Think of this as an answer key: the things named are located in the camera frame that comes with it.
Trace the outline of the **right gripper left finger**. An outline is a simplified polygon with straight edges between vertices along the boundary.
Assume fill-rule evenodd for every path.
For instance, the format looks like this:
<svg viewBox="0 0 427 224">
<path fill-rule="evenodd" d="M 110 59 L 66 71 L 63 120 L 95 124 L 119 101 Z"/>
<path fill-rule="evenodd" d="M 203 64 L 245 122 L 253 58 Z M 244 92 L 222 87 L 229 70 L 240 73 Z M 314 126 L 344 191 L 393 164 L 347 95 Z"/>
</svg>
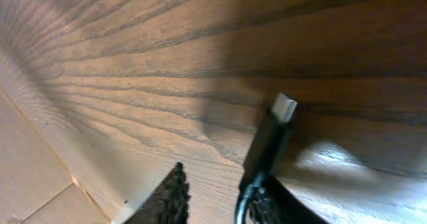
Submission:
<svg viewBox="0 0 427 224">
<path fill-rule="evenodd" d="M 177 162 L 125 224 L 187 224 L 190 199 L 183 164 Z"/>
</svg>

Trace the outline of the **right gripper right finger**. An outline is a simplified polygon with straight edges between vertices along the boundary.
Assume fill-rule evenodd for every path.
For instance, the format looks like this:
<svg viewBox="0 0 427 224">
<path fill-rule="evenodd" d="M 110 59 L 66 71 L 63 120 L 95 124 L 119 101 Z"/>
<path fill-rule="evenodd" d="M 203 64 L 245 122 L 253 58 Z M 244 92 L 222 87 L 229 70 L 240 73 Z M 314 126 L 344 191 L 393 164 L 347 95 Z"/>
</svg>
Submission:
<svg viewBox="0 0 427 224">
<path fill-rule="evenodd" d="M 248 208 L 250 219 L 256 224 L 327 224 L 275 177 L 256 189 Z"/>
</svg>

